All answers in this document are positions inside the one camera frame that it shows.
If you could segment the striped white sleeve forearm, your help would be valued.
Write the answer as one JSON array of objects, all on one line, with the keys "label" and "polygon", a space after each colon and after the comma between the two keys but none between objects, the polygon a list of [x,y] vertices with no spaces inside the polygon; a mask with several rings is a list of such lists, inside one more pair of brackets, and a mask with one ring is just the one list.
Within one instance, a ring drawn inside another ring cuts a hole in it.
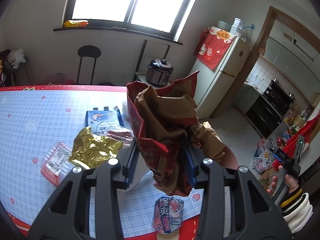
[{"label": "striped white sleeve forearm", "polygon": [[309,194],[303,193],[300,186],[287,194],[279,206],[292,234],[302,230],[313,215],[313,206],[310,204]]}]

